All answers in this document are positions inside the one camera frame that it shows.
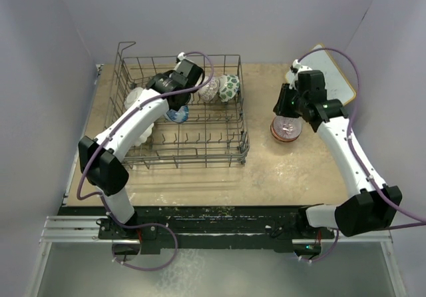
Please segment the orange red patterned bowl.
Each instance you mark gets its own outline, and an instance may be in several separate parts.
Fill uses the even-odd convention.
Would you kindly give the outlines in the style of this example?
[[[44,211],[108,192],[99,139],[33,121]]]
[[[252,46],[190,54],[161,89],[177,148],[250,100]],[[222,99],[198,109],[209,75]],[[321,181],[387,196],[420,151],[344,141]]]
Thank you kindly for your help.
[[[293,141],[297,140],[300,136],[300,134],[298,134],[294,137],[281,137],[273,128],[271,128],[271,134],[278,142],[281,142],[281,143],[293,142]]]

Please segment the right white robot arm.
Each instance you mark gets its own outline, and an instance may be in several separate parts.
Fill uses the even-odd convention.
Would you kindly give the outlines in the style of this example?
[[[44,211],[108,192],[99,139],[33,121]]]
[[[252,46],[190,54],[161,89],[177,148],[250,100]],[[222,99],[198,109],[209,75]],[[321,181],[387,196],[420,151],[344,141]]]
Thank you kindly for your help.
[[[388,186],[372,167],[349,127],[342,102],[329,99],[324,74],[307,66],[294,69],[291,83],[282,85],[274,113],[303,118],[327,146],[343,177],[349,198],[340,205],[307,206],[296,221],[297,233],[311,238],[321,227],[355,236],[388,228],[402,200],[398,186]]]

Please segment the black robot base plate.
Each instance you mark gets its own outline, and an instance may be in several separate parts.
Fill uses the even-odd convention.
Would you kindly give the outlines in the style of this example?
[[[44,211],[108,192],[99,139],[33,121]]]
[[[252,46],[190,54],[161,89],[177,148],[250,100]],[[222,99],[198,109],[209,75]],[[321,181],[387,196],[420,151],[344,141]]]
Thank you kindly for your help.
[[[162,249],[273,250],[293,252],[295,240],[307,242],[306,251],[317,254],[319,241],[334,238],[326,228],[302,221],[300,206],[138,206],[133,230],[112,218],[97,220],[99,237],[135,248],[141,254]]]

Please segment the purple striped bowl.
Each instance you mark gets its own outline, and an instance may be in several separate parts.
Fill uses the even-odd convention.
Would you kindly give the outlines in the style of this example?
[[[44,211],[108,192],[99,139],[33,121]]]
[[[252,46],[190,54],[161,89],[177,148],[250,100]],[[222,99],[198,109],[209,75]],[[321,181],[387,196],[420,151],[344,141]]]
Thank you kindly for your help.
[[[272,121],[272,128],[281,137],[294,137],[302,133],[302,122],[299,119],[276,116]]]

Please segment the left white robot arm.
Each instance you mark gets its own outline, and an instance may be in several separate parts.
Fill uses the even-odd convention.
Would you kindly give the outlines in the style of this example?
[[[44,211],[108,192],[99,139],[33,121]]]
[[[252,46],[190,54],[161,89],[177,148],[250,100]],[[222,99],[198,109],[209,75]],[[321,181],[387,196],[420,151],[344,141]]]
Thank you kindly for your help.
[[[78,143],[82,177],[77,198],[100,195],[115,217],[113,229],[121,238],[134,236],[137,217],[126,193],[129,173],[124,157],[135,142],[167,111],[178,111],[188,103],[196,85],[203,82],[204,70],[181,59],[173,70],[156,74],[139,98],[109,128]]]

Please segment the blue floral white bowl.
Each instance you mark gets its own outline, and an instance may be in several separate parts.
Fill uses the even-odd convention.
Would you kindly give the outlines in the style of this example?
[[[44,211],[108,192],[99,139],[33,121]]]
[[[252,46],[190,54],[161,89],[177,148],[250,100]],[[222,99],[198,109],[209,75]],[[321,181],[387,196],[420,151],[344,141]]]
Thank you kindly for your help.
[[[188,120],[189,109],[187,105],[180,107],[177,111],[170,109],[164,114],[166,120],[174,123],[184,123]]]

